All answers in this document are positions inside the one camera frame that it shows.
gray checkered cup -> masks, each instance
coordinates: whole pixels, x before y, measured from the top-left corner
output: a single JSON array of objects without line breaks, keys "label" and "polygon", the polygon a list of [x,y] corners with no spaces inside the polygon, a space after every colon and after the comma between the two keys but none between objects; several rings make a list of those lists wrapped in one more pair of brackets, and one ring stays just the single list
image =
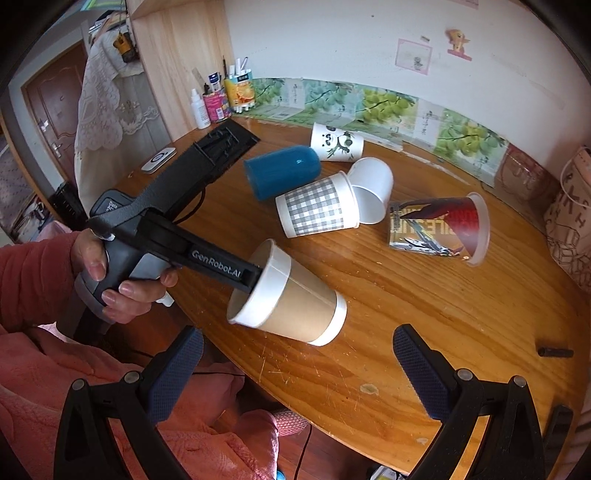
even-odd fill
[{"label": "gray checkered cup", "polygon": [[278,196],[275,203],[287,238],[359,226],[359,206],[342,171]]}]

green grape wallpaper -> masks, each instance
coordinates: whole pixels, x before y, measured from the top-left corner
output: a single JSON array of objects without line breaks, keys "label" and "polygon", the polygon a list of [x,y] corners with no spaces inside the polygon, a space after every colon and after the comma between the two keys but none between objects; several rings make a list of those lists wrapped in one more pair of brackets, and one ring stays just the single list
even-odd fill
[{"label": "green grape wallpaper", "polygon": [[433,153],[493,185],[508,145],[493,131],[446,109]]},{"label": "green grape wallpaper", "polygon": [[285,95],[283,87],[285,80],[283,79],[254,79],[252,81],[255,89],[256,104],[266,105],[268,103],[275,103],[279,105],[282,97]]},{"label": "green grape wallpaper", "polygon": [[254,80],[257,106],[246,115],[314,123],[415,144],[491,187],[509,142],[483,125],[401,92],[308,79]]}]

finger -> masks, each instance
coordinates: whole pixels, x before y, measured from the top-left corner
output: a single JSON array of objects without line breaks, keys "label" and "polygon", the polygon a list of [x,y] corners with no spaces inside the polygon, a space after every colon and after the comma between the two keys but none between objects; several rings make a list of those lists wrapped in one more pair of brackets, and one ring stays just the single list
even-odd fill
[{"label": "finger", "polygon": [[127,315],[126,313],[120,312],[119,310],[115,310],[111,307],[104,307],[103,308],[103,315],[110,318],[116,323],[129,323],[131,322],[135,316]]},{"label": "finger", "polygon": [[172,288],[178,282],[178,272],[175,268],[169,268],[160,275],[160,283],[165,287]]},{"label": "finger", "polygon": [[151,303],[132,300],[113,290],[105,290],[102,299],[108,307],[134,317],[148,313],[152,308]]},{"label": "finger", "polygon": [[103,242],[90,230],[85,230],[81,235],[85,236],[84,241],[80,243],[80,255],[84,266],[93,280],[101,281],[107,273],[107,256]]},{"label": "finger", "polygon": [[125,280],[119,292],[127,298],[143,303],[152,303],[166,295],[166,287],[155,280]]}]

paper cup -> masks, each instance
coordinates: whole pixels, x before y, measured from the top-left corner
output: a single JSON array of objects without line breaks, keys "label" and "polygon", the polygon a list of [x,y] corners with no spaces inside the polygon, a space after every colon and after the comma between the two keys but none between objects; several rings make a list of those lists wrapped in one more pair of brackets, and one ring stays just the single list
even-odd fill
[{"label": "paper cup", "polygon": [[359,226],[353,187],[342,171],[278,196],[275,204],[287,238]]},{"label": "paper cup", "polygon": [[377,158],[362,158],[353,164],[347,176],[359,205],[360,223],[372,225],[384,220],[394,186],[390,167]]},{"label": "paper cup", "polygon": [[340,332],[347,302],[337,291],[293,260],[273,240],[265,240],[250,262],[263,268],[252,293],[234,290],[229,323],[323,346]]},{"label": "paper cup", "polygon": [[321,160],[354,162],[363,156],[362,136],[320,124],[314,124],[310,146]]}]

door handle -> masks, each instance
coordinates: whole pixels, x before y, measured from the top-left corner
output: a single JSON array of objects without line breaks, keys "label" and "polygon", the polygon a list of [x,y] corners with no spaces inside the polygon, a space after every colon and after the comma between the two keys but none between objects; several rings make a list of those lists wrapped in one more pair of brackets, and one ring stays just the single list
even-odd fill
[{"label": "door handle", "polygon": [[51,144],[51,147],[53,149],[53,151],[56,153],[56,157],[57,158],[61,158],[61,152],[60,152],[60,147],[62,146],[62,144],[60,143],[59,145],[56,145],[55,142],[53,142]]}]

